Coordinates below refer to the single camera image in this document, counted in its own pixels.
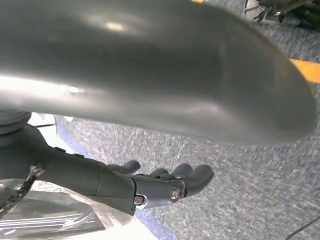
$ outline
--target bolt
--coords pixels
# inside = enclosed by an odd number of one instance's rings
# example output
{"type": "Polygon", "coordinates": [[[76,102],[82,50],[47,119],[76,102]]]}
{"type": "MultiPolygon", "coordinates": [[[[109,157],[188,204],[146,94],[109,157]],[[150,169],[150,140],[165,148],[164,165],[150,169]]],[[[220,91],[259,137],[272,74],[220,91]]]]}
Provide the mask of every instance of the bolt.
{"type": "Polygon", "coordinates": [[[143,196],[135,196],[134,202],[135,205],[140,206],[140,205],[143,205],[144,201],[145,199],[143,196]]]}
{"type": "Polygon", "coordinates": [[[170,198],[172,201],[177,201],[181,197],[181,191],[178,188],[174,187],[172,192],[171,193],[170,198]]]}

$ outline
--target clear plastic wrap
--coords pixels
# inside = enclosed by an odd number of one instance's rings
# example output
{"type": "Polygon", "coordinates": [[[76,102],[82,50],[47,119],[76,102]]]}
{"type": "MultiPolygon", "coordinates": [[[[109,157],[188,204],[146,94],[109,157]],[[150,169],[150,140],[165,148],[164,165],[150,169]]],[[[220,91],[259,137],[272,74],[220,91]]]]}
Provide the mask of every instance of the clear plastic wrap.
{"type": "MultiPolygon", "coordinates": [[[[8,199],[23,182],[0,180],[0,200],[8,199]]],[[[0,219],[0,239],[69,239],[125,226],[132,219],[67,188],[35,181],[27,195],[0,219]]]]}

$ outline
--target cable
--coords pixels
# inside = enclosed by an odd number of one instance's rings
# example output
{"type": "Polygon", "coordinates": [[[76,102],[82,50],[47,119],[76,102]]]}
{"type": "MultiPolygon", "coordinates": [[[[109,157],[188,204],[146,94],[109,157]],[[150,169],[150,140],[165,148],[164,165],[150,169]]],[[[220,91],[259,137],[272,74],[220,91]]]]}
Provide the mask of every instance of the cable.
{"type": "Polygon", "coordinates": [[[4,204],[0,206],[0,219],[3,216],[8,214],[10,210],[16,206],[18,202],[26,196],[32,186],[32,184],[36,180],[38,176],[40,176],[44,171],[42,170],[40,164],[36,166],[31,166],[29,168],[29,173],[23,182],[23,184],[18,189],[16,193],[9,197],[4,204]]]}
{"type": "Polygon", "coordinates": [[[50,123],[50,124],[36,125],[36,126],[33,126],[33,127],[39,129],[39,128],[51,127],[51,126],[55,126],[55,125],[56,125],[55,123],[50,123]]]}
{"type": "Polygon", "coordinates": [[[304,226],[303,226],[303,227],[301,227],[301,228],[299,228],[299,229],[298,229],[298,230],[297,230],[297,231],[294,231],[294,232],[293,232],[293,233],[290,234],[289,236],[286,237],[285,240],[289,240],[289,239],[291,239],[291,238],[293,238],[293,237],[296,236],[297,234],[300,233],[300,232],[302,232],[302,231],[303,231],[303,230],[306,229],[307,227],[309,227],[309,226],[311,226],[311,225],[312,225],[312,224],[315,224],[315,222],[317,222],[317,221],[318,221],[318,220],[320,220],[320,216],[318,216],[318,217],[317,217],[317,218],[315,218],[315,219],[314,219],[314,220],[312,220],[312,221],[310,221],[309,223],[308,223],[308,224],[306,224],[306,225],[304,225],[304,226]]]}

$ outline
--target yellow tape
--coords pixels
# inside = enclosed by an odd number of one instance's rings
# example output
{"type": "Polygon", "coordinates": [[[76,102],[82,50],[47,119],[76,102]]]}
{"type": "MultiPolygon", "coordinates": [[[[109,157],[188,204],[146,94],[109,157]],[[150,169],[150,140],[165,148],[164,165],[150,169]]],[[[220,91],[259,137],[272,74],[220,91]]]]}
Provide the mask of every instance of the yellow tape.
{"type": "Polygon", "coordinates": [[[308,82],[320,84],[320,63],[291,59],[308,82]]]}

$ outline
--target gray robotic forearm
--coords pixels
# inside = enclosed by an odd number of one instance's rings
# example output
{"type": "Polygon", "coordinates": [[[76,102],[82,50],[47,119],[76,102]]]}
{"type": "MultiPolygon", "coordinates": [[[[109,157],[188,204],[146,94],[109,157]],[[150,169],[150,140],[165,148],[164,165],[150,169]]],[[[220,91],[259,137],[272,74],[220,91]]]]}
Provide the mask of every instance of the gray robotic forearm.
{"type": "Polygon", "coordinates": [[[71,189],[130,215],[137,207],[168,205],[198,193],[214,176],[208,165],[192,170],[188,164],[181,164],[171,174],[160,168],[134,175],[140,168],[137,161],[106,165],[66,153],[48,146],[38,129],[30,125],[0,135],[0,179],[25,179],[30,166],[38,164],[44,170],[38,180],[71,189]]]}

